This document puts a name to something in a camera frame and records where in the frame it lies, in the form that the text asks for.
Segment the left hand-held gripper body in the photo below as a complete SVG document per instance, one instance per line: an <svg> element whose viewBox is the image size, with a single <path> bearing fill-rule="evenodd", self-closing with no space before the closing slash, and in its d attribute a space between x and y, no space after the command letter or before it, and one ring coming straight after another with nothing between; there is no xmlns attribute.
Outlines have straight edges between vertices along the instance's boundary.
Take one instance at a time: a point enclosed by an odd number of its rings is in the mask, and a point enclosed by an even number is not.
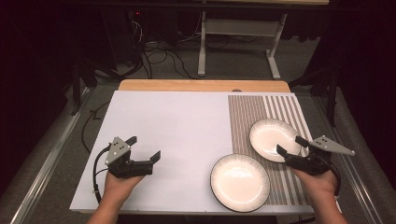
<svg viewBox="0 0 396 224"><path fill-rule="evenodd" d="M131 147L126 144L126 141L117 136L113 139L105 159L108 171L117 178L151 175L154 163L151 160L132 160Z"/></svg>

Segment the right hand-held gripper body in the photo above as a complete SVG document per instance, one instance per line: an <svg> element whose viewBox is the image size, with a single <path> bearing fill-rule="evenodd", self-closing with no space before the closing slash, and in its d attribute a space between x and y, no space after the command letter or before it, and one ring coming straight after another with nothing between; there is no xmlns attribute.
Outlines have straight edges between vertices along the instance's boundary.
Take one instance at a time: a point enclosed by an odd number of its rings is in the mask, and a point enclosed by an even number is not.
<svg viewBox="0 0 396 224"><path fill-rule="evenodd" d="M336 143L325 135L308 142L309 146L305 147L308 149L308 155L305 157L287 151L288 157L284 159L287 166L309 175L322 175L332 169L333 153L355 155L354 150Z"/></svg>

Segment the white plate with dark rim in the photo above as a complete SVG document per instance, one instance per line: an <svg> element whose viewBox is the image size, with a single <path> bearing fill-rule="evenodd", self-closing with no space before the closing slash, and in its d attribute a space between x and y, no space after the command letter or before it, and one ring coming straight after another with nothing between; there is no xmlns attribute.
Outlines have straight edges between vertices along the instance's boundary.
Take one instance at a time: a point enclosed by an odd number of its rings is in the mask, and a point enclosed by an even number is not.
<svg viewBox="0 0 396 224"><path fill-rule="evenodd" d="M239 213L261 208L271 190L270 178L263 166L242 154L219 159L212 168L210 186L223 206Z"/></svg>
<svg viewBox="0 0 396 224"><path fill-rule="evenodd" d="M279 119L262 119L255 122L249 131L249 141L254 150L269 161L284 162L276 151L277 146L289 154L299 155L302 147L295 142L298 132Z"/></svg>

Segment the person's right hand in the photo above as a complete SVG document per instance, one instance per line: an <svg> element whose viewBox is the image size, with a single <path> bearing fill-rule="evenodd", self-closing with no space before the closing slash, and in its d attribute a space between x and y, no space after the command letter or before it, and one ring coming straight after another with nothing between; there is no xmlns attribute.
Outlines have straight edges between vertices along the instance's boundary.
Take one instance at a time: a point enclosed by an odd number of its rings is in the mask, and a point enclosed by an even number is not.
<svg viewBox="0 0 396 224"><path fill-rule="evenodd" d="M337 179L331 171L322 175L309 175L296 169L292 171L303 183L312 203L334 199Z"/></svg>

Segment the person's left hand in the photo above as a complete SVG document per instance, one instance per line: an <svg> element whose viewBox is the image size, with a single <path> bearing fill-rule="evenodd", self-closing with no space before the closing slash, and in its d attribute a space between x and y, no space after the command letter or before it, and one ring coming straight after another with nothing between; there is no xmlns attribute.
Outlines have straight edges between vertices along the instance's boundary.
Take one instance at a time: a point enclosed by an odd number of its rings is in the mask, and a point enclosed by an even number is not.
<svg viewBox="0 0 396 224"><path fill-rule="evenodd" d="M143 176L117 178L113 174L107 173L103 199L113 203L124 203L143 179Z"/></svg>

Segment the brown striped table mat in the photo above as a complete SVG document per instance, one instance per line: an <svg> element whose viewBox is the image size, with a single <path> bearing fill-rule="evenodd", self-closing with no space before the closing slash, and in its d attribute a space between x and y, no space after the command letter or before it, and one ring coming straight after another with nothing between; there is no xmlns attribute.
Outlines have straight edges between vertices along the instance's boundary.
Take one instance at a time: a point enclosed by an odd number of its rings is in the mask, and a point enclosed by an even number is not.
<svg viewBox="0 0 396 224"><path fill-rule="evenodd" d="M311 140L304 113L294 94L232 95L229 97L233 153L245 154L257 160L266 170L271 191L266 205L309 205L300 180L281 162L261 156L250 144L249 132L262 119L279 119L298 134Z"/></svg>

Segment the black metal stand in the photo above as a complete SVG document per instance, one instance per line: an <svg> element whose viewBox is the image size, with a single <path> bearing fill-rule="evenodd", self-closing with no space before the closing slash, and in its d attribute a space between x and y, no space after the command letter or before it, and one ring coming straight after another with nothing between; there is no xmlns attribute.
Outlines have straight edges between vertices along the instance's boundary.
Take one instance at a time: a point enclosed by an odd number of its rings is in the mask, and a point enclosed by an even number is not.
<svg viewBox="0 0 396 224"><path fill-rule="evenodd" d="M310 85L312 96L326 96L326 117L333 127L335 126L334 112L338 70L338 65L321 67L315 71L305 73L303 76L288 83L291 89L297 86Z"/></svg>
<svg viewBox="0 0 396 224"><path fill-rule="evenodd" d="M83 82L87 88L95 88L95 78L92 62L88 59L77 59L72 66L72 92L74 107L71 115L75 116L81 106L81 85Z"/></svg>

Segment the black computer tower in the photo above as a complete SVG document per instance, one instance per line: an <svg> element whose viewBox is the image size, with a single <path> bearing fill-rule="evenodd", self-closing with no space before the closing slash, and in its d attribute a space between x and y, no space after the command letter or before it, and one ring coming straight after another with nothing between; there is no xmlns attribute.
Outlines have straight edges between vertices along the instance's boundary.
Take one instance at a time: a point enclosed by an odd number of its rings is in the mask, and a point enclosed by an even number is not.
<svg viewBox="0 0 396 224"><path fill-rule="evenodd" d="M132 67L142 52L142 29L127 9L106 8L102 16L116 67Z"/></svg>

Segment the metal floor rail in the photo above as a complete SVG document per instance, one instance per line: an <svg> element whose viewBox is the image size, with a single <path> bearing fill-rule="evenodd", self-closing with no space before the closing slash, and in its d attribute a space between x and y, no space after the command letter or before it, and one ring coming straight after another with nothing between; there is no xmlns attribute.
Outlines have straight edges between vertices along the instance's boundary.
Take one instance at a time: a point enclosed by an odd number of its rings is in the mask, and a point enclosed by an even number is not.
<svg viewBox="0 0 396 224"><path fill-rule="evenodd" d="M79 120L81 108L92 95L92 88L79 90L80 104L76 105L73 100L67 104L12 180L10 196L15 198L18 208L7 224L26 224L47 187L64 153L64 145Z"/></svg>
<svg viewBox="0 0 396 224"><path fill-rule="evenodd" d="M343 215L349 224L377 224L377 215L373 208L370 193L361 175L361 156L365 147L359 138L349 136L330 125L328 135L335 142L355 151L354 156L334 154L333 161L339 168L342 187L338 197Z"/></svg>

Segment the white metal frame desk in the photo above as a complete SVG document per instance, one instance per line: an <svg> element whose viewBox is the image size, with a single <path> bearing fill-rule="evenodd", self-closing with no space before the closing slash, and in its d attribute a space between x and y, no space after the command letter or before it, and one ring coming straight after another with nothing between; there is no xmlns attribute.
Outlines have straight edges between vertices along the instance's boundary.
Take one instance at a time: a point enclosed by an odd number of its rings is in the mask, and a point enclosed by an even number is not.
<svg viewBox="0 0 396 224"><path fill-rule="evenodd" d="M302 7L302 6L327 6L330 0L202 0L204 5L212 3L237 3L237 4L257 4L259 6L281 6L281 7ZM201 13L201 42L198 59L198 76L205 75L206 63L206 36L207 35L241 35L271 37L272 46L265 50L265 57L269 64L273 79L281 79L276 65L276 49L283 33L288 14L281 13L280 18L275 21L258 20L238 20L238 19L208 19L206 12Z"/></svg>

